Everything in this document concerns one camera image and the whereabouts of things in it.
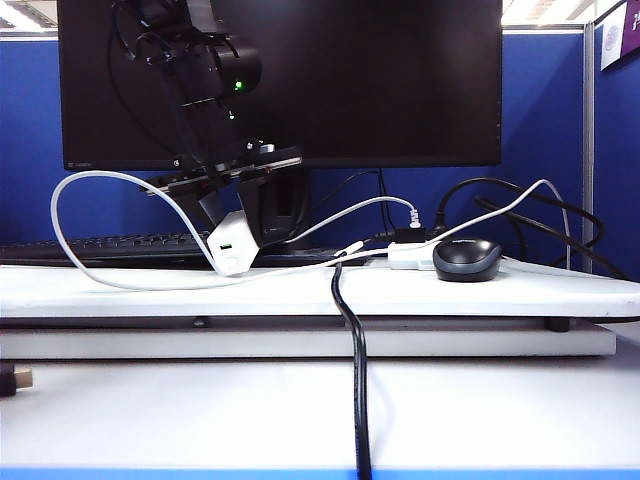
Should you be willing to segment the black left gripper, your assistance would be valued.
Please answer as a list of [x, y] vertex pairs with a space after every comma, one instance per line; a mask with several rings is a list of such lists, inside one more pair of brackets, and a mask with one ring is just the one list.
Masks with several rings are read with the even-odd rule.
[[[217, 190], [242, 175], [266, 175], [276, 169], [299, 165], [303, 158], [299, 145], [277, 147], [257, 137], [242, 138], [213, 153], [206, 153], [197, 140], [180, 140], [178, 145], [173, 155], [178, 171], [146, 180], [166, 194], [196, 184]], [[261, 190], [264, 184], [262, 177], [255, 177], [240, 181], [237, 187], [249, 230], [259, 247], [263, 245]], [[204, 194], [197, 204], [200, 223], [206, 227], [216, 227], [226, 215], [218, 191]]]

